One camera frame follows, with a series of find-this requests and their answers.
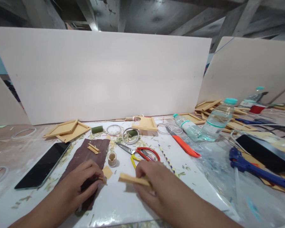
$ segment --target brown sandpaper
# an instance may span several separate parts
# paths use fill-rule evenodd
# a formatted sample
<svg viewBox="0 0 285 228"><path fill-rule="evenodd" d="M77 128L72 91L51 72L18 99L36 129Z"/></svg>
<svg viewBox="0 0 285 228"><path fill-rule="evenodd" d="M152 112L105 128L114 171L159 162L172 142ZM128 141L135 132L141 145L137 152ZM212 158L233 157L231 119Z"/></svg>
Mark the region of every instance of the brown sandpaper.
<svg viewBox="0 0 285 228"><path fill-rule="evenodd" d="M89 143L96 146L99 149L100 153L95 154L92 151L90 151L88 149ZM93 161L95 161L99 165L99 168L103 169L104 164L105 164L105 159L107 156L107 150L109 147L109 143L110 143L109 139L96 139L96 140L85 139L83 141L82 145L76 150L73 158L71 159L71 161L67 165L66 170L62 174L62 176L59 179L57 184L59 184L60 181L62 181L66 177L66 175L68 175L71 171L73 171L78 165L80 165L81 163L83 163L84 161L87 161L89 159L92 159ZM82 191L86 190L96 180L97 180L97 178L87 179L83 183L83 185L81 186L81 190ZM97 193L97 190L95 191L95 193L90 198L88 198L82 204L82 210L83 211L92 210L96 193Z"/></svg>

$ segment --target bottle cap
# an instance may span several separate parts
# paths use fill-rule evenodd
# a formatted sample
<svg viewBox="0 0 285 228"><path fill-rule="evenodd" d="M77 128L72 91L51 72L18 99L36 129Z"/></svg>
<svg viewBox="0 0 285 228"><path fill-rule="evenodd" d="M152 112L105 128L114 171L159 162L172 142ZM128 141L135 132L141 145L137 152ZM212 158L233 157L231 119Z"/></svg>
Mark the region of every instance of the bottle cap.
<svg viewBox="0 0 285 228"><path fill-rule="evenodd" d="M224 103L227 103L227 104L231 104L231 105L235 105L237 103L237 99L234 99L234 98L226 98L224 100Z"/></svg>

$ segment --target black phone screen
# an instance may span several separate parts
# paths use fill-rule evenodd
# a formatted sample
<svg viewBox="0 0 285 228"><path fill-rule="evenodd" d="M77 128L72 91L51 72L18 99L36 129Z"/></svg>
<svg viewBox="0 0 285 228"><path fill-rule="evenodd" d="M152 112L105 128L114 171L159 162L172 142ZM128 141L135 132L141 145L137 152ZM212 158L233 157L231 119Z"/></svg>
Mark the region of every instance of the black phone screen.
<svg viewBox="0 0 285 228"><path fill-rule="evenodd" d="M15 189L32 188L40 186L48 174L55 167L70 142L55 143L43 157L34 165L34 167L22 178Z"/></svg>

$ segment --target white partition board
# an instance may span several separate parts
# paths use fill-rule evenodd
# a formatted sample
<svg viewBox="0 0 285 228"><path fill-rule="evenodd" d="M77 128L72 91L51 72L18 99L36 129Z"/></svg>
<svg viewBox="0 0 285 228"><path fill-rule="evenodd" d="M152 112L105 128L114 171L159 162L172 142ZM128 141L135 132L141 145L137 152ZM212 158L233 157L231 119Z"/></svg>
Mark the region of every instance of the white partition board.
<svg viewBox="0 0 285 228"><path fill-rule="evenodd" d="M192 112L211 39L0 27L32 124Z"/></svg>
<svg viewBox="0 0 285 228"><path fill-rule="evenodd" d="M0 78L0 125L30 124L23 108Z"/></svg>
<svg viewBox="0 0 285 228"><path fill-rule="evenodd" d="M223 37L217 50L231 39ZM257 86L269 92L264 103L285 90L285 41L235 37L213 56L198 103L225 98L241 102Z"/></svg>

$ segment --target person's right hand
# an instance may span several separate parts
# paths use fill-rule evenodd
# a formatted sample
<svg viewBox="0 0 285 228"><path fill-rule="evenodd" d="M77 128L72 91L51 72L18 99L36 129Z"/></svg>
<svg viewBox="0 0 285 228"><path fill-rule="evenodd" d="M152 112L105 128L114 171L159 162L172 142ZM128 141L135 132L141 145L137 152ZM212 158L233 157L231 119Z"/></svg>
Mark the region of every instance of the person's right hand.
<svg viewBox="0 0 285 228"><path fill-rule="evenodd" d="M155 194L139 184L140 198L173 227L241 227L219 209L200 198L161 162L140 161L136 177L147 175Z"/></svg>

